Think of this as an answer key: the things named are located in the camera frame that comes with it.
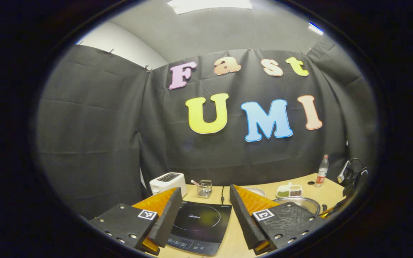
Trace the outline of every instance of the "glass cup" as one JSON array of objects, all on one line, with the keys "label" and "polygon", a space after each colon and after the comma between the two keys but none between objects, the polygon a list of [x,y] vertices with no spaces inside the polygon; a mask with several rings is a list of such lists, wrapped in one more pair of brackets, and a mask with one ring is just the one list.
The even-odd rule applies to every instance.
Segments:
[{"label": "glass cup", "polygon": [[201,180],[200,186],[197,186],[197,196],[200,198],[210,198],[213,192],[213,185],[211,180]]}]

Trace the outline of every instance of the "toaster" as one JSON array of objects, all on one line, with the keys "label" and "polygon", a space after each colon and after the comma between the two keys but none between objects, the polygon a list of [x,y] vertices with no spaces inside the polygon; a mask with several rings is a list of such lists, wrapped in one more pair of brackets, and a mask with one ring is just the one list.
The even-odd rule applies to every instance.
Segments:
[{"label": "toaster", "polygon": [[152,195],[156,195],[163,191],[172,189],[174,187],[181,188],[181,195],[184,197],[187,193],[186,181],[183,173],[170,172],[159,176],[149,182],[151,186]]}]

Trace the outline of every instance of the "blue letter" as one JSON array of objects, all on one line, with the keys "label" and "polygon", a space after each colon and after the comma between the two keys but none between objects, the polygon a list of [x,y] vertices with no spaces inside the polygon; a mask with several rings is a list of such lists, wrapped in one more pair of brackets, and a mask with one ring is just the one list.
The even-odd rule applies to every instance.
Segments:
[{"label": "blue letter", "polygon": [[269,139],[272,136],[274,124],[277,124],[275,137],[290,137],[293,132],[286,114],[287,104],[285,100],[272,101],[269,114],[266,114],[257,102],[252,101],[241,104],[241,109],[246,112],[248,117],[248,135],[245,137],[245,140],[247,142],[257,142],[262,139],[262,135],[257,132],[257,126],[261,128],[265,137]]}]

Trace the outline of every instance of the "table surface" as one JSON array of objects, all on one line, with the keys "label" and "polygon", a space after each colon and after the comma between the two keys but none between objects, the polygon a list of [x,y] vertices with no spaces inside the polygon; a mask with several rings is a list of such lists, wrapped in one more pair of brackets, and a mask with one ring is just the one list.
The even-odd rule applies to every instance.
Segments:
[{"label": "table surface", "polygon": [[[266,198],[271,200],[277,199],[276,193],[278,186],[287,185],[291,182],[293,185],[301,185],[303,188],[303,197],[311,198],[317,201],[320,205],[326,204],[328,209],[333,207],[339,201],[344,199],[342,196],[343,187],[329,179],[325,179],[321,187],[315,187],[314,185],[308,185],[310,181],[315,181],[317,174],[311,174],[300,178],[294,178],[291,180],[280,181],[275,183],[264,183],[262,185],[250,185],[244,187],[256,187],[264,190]],[[202,204],[221,204],[221,190],[222,186],[213,186],[213,192],[210,198],[198,198],[196,186],[187,185],[187,194],[182,198],[184,201],[194,201]],[[224,187],[224,204],[231,204],[229,199],[229,186]],[[177,248],[173,248],[170,245],[165,245],[165,248],[160,248],[159,257],[165,258],[200,258],[206,257],[203,255],[188,253],[181,251]],[[253,250],[248,250],[246,246],[245,237],[241,230],[234,208],[232,208],[231,218],[224,234],[223,242],[219,247],[218,252],[214,256],[208,257],[240,257],[249,258],[256,257]]]}]

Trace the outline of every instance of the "metal pot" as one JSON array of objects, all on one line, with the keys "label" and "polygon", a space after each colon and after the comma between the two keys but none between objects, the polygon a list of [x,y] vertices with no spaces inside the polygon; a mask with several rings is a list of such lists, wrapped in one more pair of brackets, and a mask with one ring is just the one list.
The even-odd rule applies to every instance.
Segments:
[{"label": "metal pot", "polygon": [[278,202],[279,204],[284,204],[286,202],[292,201],[293,203],[307,209],[315,215],[319,215],[321,212],[320,204],[318,204],[318,202],[314,199],[310,199],[307,197],[284,197],[275,199],[274,201]]}]

